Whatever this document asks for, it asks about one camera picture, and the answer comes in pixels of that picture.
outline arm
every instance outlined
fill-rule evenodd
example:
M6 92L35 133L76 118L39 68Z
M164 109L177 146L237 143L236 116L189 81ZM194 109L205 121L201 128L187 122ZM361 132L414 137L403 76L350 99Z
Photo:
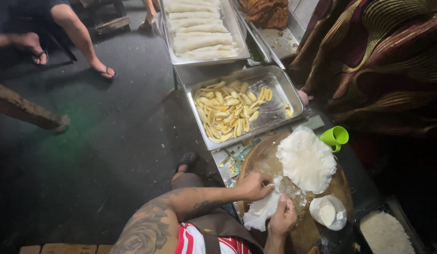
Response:
M294 227L297 214L292 200L282 194L278 207L268 225L268 236L264 254L283 254L286 235Z
M262 199L273 189L263 187L266 180L266 176L250 173L234 188L182 188L159 196L131 217L110 253L173 253L178 222L202 216L228 202Z

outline knee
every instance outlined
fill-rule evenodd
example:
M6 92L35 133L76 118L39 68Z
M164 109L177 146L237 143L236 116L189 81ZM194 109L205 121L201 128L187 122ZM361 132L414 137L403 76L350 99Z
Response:
M51 9L52 19L61 27L72 26L80 22L79 17L67 4L58 4Z

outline green cup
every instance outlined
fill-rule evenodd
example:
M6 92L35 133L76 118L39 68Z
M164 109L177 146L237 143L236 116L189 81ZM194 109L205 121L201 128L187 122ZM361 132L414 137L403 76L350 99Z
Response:
M335 153L341 150L341 145L344 145L349 141L349 134L343 127L336 126L322 133L319 139L331 147L336 146L332 151Z

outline rice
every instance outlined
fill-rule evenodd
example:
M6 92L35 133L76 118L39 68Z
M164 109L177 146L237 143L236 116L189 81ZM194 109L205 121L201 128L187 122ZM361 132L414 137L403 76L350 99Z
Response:
M360 229L374 254L415 254L401 223L385 212L370 212Z

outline brown striped cloth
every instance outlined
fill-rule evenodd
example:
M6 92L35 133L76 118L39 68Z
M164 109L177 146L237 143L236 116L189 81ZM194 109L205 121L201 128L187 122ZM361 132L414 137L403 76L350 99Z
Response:
M437 0L319 0L289 69L337 124L437 136Z

